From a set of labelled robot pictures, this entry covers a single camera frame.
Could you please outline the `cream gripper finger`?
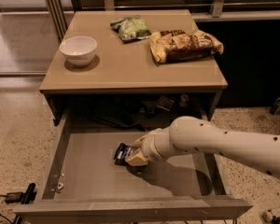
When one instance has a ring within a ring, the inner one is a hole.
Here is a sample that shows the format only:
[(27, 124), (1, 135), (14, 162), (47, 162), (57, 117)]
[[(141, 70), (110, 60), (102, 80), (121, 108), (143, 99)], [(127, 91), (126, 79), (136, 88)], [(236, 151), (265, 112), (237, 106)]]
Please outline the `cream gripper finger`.
[(142, 146), (143, 143), (145, 142), (146, 138), (147, 138), (147, 137), (146, 137), (145, 135), (143, 135), (143, 136), (141, 136), (140, 138), (136, 139), (136, 140), (133, 142), (133, 146), (134, 146), (134, 147), (140, 147), (140, 146)]
[(131, 153), (125, 161), (135, 167), (135, 166), (146, 166), (148, 164), (148, 160), (145, 157), (143, 151), (141, 149), (137, 149), (133, 153)]

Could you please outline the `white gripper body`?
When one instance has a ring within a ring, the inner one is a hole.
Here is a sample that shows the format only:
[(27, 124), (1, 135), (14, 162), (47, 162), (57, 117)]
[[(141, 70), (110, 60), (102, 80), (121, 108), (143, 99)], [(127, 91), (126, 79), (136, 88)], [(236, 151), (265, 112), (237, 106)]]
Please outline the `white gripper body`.
[(147, 133), (142, 141), (141, 150), (149, 162), (166, 161), (171, 152), (169, 129), (158, 128)]

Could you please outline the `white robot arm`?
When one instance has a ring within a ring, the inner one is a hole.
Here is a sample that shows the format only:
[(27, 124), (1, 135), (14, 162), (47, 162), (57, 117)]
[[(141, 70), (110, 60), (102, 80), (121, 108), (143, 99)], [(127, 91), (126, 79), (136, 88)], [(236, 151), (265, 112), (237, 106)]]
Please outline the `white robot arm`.
[(218, 128), (204, 119), (184, 116), (155, 129), (133, 143), (125, 159), (133, 166), (166, 161), (195, 152), (214, 153), (280, 179), (280, 135)]

